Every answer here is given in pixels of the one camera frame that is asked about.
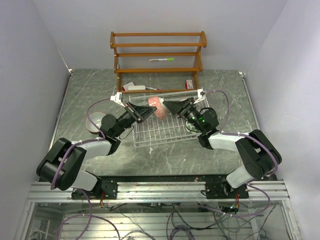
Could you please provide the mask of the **white wire dish rack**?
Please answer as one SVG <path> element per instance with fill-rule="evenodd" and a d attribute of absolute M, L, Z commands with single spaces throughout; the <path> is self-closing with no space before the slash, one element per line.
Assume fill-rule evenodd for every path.
<path fill-rule="evenodd" d="M 160 97 L 168 101 L 183 101 L 188 98 L 197 99 L 197 90 L 167 92 L 160 94 L 130 96 L 129 101 L 138 106 L 148 106 L 148 99 Z M 198 110 L 208 108 L 209 103 L 206 96 L 204 100 L 195 104 Z M 188 132 L 185 127 L 186 120 L 169 112 L 164 120 L 160 120 L 155 114 L 151 114 L 142 123 L 136 123 L 133 129 L 133 144 L 135 148 L 158 146 L 161 144 L 196 140 L 200 132 Z"/>

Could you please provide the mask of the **green capped marker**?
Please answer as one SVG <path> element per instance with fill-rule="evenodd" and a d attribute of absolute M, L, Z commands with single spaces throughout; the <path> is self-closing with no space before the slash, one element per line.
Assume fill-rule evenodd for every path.
<path fill-rule="evenodd" d="M 174 61 L 174 58 L 153 58 L 153 59 L 149 59 L 149 62 L 164 62 L 164 61 L 172 62 L 172 61 Z"/>

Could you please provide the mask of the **white rectangular eraser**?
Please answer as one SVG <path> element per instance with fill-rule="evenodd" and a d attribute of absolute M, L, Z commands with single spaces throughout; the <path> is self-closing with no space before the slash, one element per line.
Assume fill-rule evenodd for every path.
<path fill-rule="evenodd" d="M 145 89 L 145 85 L 131 85 L 128 87 L 129 91 L 144 91 Z"/>

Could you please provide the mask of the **red floral pattern bowl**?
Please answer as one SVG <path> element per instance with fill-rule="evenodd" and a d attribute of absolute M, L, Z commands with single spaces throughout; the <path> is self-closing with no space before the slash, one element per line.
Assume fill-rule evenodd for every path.
<path fill-rule="evenodd" d="M 158 96 L 153 96 L 148 99 L 149 106 L 156 107 L 154 114 L 160 120 L 164 120 L 168 115 L 168 109 L 163 104 L 164 101 L 165 101 L 164 98 L 158 97 Z"/>

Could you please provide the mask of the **wooden shelf rack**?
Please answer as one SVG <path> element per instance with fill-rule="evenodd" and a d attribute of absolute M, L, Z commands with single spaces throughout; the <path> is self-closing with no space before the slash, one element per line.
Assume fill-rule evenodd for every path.
<path fill-rule="evenodd" d="M 203 70 L 201 51 L 207 37 L 200 32 L 111 32 L 113 71 L 117 91 L 122 90 L 124 74 L 190 73 L 194 89 L 199 89 L 199 72 Z M 174 61 L 149 59 L 174 58 Z"/>

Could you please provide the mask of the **aluminium mounting rail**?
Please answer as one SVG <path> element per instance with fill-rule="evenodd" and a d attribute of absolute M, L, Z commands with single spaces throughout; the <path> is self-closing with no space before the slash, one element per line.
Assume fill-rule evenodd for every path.
<path fill-rule="evenodd" d="M 29 203 L 76 203 L 72 198 L 74 190 L 51 190 L 50 184 L 35 182 L 31 185 L 27 202 Z M 234 202 L 235 197 L 210 194 L 204 182 L 119 182 L 112 194 L 103 197 L 105 203 L 168 203 L 168 202 Z M 282 180 L 254 181 L 240 197 L 243 202 L 287 201 L 290 199 L 287 187 Z"/>

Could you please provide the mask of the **blue dotted bowl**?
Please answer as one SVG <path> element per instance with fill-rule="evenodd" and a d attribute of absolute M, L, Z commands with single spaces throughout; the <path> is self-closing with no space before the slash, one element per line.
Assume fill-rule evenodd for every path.
<path fill-rule="evenodd" d="M 106 114 L 101 111 L 93 112 L 89 115 L 90 119 L 86 119 L 85 121 L 85 127 L 86 129 L 91 133 L 97 135 L 100 131 L 100 127 L 102 124 L 102 118 Z"/>

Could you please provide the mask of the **green leaf pattern bowl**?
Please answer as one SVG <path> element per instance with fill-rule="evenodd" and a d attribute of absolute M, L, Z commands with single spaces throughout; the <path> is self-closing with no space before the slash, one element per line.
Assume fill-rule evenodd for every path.
<path fill-rule="evenodd" d="M 199 131 L 196 129 L 196 127 L 188 122 L 187 120 L 185 121 L 185 128 L 188 132 L 190 133 L 198 133 Z"/>

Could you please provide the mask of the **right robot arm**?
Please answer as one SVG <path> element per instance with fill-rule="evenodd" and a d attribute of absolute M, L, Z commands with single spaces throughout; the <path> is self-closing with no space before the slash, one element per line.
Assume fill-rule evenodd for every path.
<path fill-rule="evenodd" d="M 229 173 L 225 178 L 226 182 L 220 186 L 224 197 L 233 197 L 238 192 L 238 187 L 259 180 L 278 169 L 282 157 L 261 130 L 255 129 L 250 133 L 218 131 L 216 111 L 211 107 L 198 111 L 192 97 L 183 101 L 165 100 L 162 104 L 172 114 L 184 117 L 200 132 L 197 138 L 203 148 L 228 150 L 240 155 L 242 165 Z"/>

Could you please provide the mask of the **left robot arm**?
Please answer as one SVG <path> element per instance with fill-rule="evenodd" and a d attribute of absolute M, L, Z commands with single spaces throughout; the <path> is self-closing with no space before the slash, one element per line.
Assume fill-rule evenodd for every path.
<path fill-rule="evenodd" d="M 51 183 L 52 190 L 58 188 L 64 191 L 74 187 L 83 189 L 91 199 L 98 198 L 102 193 L 101 180 L 90 172 L 81 171 L 83 162 L 114 154 L 121 144 L 120 135 L 134 123 L 145 121 L 157 108 L 127 102 L 124 110 L 118 118 L 112 114 L 103 116 L 97 138 L 76 142 L 59 138 L 38 165 L 36 174 Z"/>

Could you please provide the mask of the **red white small box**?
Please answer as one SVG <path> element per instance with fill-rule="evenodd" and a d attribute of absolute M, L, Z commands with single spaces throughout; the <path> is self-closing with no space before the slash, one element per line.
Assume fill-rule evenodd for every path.
<path fill-rule="evenodd" d="M 185 81 L 185 88 L 187 90 L 193 90 L 194 89 L 193 81 L 191 79 L 188 79 L 188 80 Z"/>

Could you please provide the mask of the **red tipped pen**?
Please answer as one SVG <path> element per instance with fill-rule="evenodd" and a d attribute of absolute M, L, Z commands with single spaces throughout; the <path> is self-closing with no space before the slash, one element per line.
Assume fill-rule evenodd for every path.
<path fill-rule="evenodd" d="M 155 90 L 155 91 L 159 91 L 159 90 L 161 90 L 161 89 L 159 89 L 159 88 L 152 88 L 152 87 L 145 87 L 147 90 Z"/>

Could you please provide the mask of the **red white card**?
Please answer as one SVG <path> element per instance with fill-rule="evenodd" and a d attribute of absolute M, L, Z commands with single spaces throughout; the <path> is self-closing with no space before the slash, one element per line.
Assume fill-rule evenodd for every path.
<path fill-rule="evenodd" d="M 131 82 L 128 82 L 128 83 L 124 84 L 124 85 L 121 87 L 121 89 L 122 89 L 123 91 L 129 91 L 130 88 L 131 88 L 131 87 L 134 87 L 134 86 L 135 86 L 135 84 L 131 81 Z"/>

